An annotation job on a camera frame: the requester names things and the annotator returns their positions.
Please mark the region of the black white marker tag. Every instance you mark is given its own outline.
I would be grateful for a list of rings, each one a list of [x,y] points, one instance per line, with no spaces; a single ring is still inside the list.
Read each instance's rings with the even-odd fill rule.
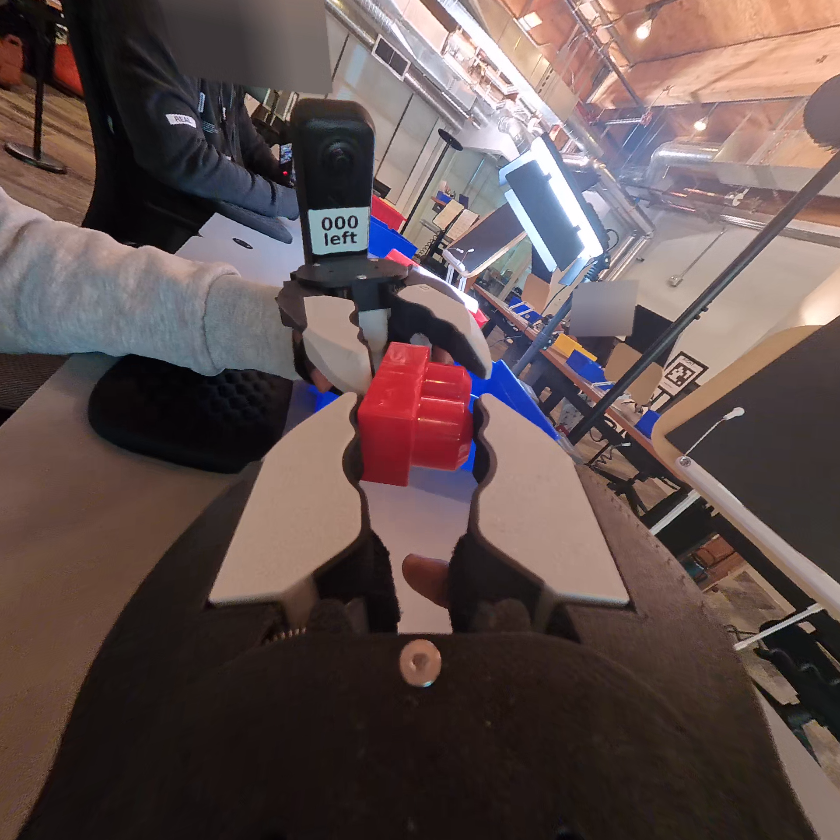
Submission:
[[[708,365],[680,351],[665,366],[659,387],[668,395],[676,396],[707,371]]]

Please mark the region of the black light stand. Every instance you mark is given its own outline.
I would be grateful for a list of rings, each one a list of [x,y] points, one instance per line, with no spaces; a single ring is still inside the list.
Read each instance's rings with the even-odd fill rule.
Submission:
[[[583,258],[577,259],[573,265],[566,272],[566,276],[571,278],[568,285],[562,285],[559,292],[554,295],[549,301],[545,309],[547,319],[543,320],[543,326],[537,337],[531,342],[530,346],[524,351],[520,360],[516,362],[511,372],[519,378],[521,374],[529,367],[531,362],[540,355],[542,350],[545,350],[551,343],[553,333],[560,325],[560,322],[565,317],[565,313],[571,307],[571,296],[574,290],[585,279],[589,269],[594,265],[596,259],[589,259],[584,261]]]

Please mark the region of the ceiling air vent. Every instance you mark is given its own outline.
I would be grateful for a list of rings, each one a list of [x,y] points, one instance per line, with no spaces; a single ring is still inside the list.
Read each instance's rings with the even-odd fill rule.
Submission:
[[[403,81],[411,68],[411,61],[382,35],[378,35],[371,50],[373,57],[388,69],[395,78]]]

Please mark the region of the blue plastic bin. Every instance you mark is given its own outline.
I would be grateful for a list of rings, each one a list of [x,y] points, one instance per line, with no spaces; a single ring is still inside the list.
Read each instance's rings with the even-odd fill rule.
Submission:
[[[488,380],[483,380],[471,373],[469,373],[469,375],[472,381],[470,397],[471,415],[474,404],[482,396],[494,396],[502,404],[513,410],[514,413],[524,417],[537,428],[549,435],[552,440],[558,439],[558,434],[554,431],[546,417],[542,415],[537,403],[526,391],[523,384],[513,375],[505,363],[501,361],[494,362],[492,364],[491,377]],[[360,398],[353,417],[357,428],[357,413],[363,398],[364,396]],[[474,442],[472,438],[471,450],[473,447]]]

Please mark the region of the LED light panel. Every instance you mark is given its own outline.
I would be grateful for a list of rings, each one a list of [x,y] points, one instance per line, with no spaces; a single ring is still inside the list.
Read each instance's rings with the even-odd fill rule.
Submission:
[[[531,272],[550,281],[581,259],[603,268],[609,237],[584,193],[600,182],[588,159],[569,164],[547,134],[499,172],[500,186],[532,247]]]

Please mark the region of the slanted black panel board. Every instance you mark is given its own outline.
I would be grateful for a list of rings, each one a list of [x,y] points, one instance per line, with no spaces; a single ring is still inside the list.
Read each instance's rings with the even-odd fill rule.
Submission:
[[[509,203],[504,203],[478,222],[443,252],[447,280],[475,278],[494,261],[515,248],[526,231]]]

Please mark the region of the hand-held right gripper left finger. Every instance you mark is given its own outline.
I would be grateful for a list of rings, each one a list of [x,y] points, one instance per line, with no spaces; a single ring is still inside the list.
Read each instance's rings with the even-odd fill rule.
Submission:
[[[319,600],[318,573],[363,533],[359,478],[346,460],[358,442],[359,397],[341,395],[263,458],[208,602],[279,605],[304,627]]]

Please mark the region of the medium blue storage bin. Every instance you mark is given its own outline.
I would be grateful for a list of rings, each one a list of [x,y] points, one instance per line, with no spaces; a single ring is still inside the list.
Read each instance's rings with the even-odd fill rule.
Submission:
[[[386,224],[371,217],[369,234],[369,255],[377,258],[385,258],[392,251],[413,260],[417,247],[408,239],[390,229]]]

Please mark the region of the silver ceiling duct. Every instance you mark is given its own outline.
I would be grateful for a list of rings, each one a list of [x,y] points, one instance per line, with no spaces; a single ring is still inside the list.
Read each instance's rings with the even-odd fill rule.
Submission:
[[[366,40],[391,48],[397,71],[469,150],[510,161],[559,125],[551,109],[459,2],[328,1],[327,11]]]
[[[644,185],[660,187],[668,179],[669,171],[710,174],[720,183],[742,186],[749,183],[745,179],[740,164],[734,164],[720,157],[722,143],[699,143],[687,140],[675,140],[663,143],[652,153]]]

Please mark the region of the red plug adapter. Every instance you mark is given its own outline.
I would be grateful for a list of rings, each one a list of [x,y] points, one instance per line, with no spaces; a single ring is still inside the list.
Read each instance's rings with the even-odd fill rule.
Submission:
[[[471,386],[429,348],[391,343],[357,413],[363,480],[406,487],[412,467],[460,469],[473,443]]]

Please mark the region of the person's right hand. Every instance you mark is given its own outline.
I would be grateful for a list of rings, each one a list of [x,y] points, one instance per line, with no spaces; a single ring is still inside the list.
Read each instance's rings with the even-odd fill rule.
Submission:
[[[422,597],[444,609],[449,609],[449,562],[408,554],[402,562],[406,583]]]

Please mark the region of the person's left forearm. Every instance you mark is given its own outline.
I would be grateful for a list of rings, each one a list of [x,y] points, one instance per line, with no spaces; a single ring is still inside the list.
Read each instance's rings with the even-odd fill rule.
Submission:
[[[216,375],[295,381],[277,290],[59,222],[1,191],[1,351],[136,354]]]

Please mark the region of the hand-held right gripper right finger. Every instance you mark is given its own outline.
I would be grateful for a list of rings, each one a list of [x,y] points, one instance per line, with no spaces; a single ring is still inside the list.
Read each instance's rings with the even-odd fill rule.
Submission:
[[[560,605],[630,606],[572,457],[493,395],[476,400],[473,415],[468,610],[515,599],[542,631]]]

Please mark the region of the black floor lamp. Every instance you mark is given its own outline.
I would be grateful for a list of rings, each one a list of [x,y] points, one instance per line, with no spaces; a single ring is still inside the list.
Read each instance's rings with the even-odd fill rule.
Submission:
[[[427,174],[427,178],[426,178],[425,183],[423,184],[422,187],[419,188],[419,190],[417,192],[416,200],[414,202],[414,205],[412,206],[409,214],[406,217],[406,221],[403,223],[403,225],[400,229],[400,234],[403,235],[403,236],[406,234],[407,227],[411,223],[411,221],[413,220],[413,217],[415,216],[415,214],[417,212],[417,209],[419,208],[419,206],[423,202],[423,199],[424,199],[424,196],[425,196],[427,190],[432,185],[432,182],[435,181],[438,170],[440,168],[440,165],[443,163],[446,154],[450,151],[455,151],[456,153],[458,153],[458,152],[461,152],[464,149],[463,144],[452,133],[450,133],[446,129],[443,129],[443,128],[438,129],[437,130],[437,135],[438,135],[439,139],[441,139],[441,141],[444,143],[444,147],[440,151],[440,154],[438,155],[437,160],[434,163],[432,169]]]

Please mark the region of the small blue storage bin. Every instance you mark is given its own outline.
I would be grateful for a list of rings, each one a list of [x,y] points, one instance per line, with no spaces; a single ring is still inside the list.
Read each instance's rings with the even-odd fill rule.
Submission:
[[[607,378],[605,370],[586,353],[575,350],[566,363],[580,378],[595,387],[609,389],[614,385],[614,382]]]

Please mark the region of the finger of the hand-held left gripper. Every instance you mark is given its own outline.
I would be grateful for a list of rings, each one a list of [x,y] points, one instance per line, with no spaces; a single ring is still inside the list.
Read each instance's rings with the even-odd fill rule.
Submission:
[[[427,283],[406,284],[392,294],[392,340],[422,335],[433,349],[483,380],[491,377],[489,345],[464,303]]]
[[[303,312],[306,319],[303,347],[314,370],[341,393],[360,396],[367,393],[374,370],[354,302],[323,295],[307,296],[303,299]]]

